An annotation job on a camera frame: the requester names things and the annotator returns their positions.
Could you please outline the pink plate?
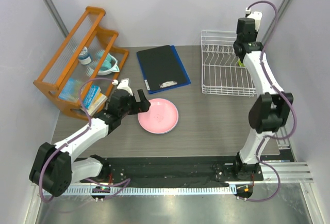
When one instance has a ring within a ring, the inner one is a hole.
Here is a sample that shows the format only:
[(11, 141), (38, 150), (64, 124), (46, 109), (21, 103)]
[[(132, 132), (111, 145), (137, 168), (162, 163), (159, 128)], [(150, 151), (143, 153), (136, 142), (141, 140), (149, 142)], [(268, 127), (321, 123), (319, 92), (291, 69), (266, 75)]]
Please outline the pink plate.
[(169, 100), (150, 100), (149, 111), (138, 114), (141, 127), (152, 134), (165, 134), (172, 131), (179, 120), (177, 107)]

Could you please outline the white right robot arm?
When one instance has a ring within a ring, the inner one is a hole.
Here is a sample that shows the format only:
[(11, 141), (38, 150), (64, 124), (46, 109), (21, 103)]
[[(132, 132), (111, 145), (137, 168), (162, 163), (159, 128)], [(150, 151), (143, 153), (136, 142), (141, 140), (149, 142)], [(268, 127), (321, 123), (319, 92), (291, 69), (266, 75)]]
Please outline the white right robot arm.
[(260, 22), (256, 14), (239, 18), (233, 44), (235, 54), (249, 72), (257, 93), (248, 115), (250, 133), (232, 167), (239, 180), (258, 172), (262, 151), (269, 139), (286, 124), (293, 103), (292, 93), (285, 93), (276, 82), (262, 51), (264, 46), (256, 40)]

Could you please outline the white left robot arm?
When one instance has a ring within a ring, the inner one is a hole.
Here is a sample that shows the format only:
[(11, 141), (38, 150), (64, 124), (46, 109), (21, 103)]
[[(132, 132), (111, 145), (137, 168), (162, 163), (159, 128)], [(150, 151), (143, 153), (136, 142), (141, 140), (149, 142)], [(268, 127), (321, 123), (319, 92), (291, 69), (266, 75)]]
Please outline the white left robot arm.
[(127, 90), (115, 90), (107, 107), (95, 114), (90, 123), (54, 145), (48, 142), (42, 144), (29, 180), (54, 197), (62, 195), (71, 183), (86, 179), (105, 182), (111, 174), (109, 161), (98, 155), (80, 161), (77, 158), (119, 127), (125, 116), (149, 110), (151, 104), (143, 90), (139, 89), (138, 95), (140, 100), (136, 101), (135, 96)]

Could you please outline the light blue plate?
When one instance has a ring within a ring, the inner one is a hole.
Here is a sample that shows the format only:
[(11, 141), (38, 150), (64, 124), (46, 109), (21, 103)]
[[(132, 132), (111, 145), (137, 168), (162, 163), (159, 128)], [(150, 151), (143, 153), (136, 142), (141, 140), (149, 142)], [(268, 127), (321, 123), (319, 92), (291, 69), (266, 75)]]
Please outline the light blue plate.
[(178, 124), (179, 114), (174, 105), (154, 105), (144, 118), (143, 127), (153, 134), (166, 134)]

